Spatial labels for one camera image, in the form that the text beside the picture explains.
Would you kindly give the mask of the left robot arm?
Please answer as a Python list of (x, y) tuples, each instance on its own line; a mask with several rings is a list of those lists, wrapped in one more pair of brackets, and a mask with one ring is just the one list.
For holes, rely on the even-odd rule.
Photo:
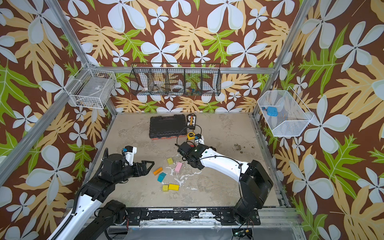
[(78, 190), (71, 211), (49, 236), (50, 240), (96, 240), (110, 226), (128, 221), (125, 204), (105, 200), (116, 185), (150, 173), (155, 163), (134, 162), (136, 152), (132, 146), (126, 146), (120, 154), (109, 154), (105, 149), (96, 173)]

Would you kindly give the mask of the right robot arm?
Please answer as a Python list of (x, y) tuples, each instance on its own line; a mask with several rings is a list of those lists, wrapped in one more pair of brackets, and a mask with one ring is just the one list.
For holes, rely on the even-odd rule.
[(178, 146), (178, 153), (193, 168), (211, 168), (237, 181), (240, 199), (233, 208), (234, 219), (239, 224), (248, 220), (255, 222), (257, 210), (263, 208), (274, 186), (260, 162), (241, 162), (207, 145), (192, 146), (187, 142)]

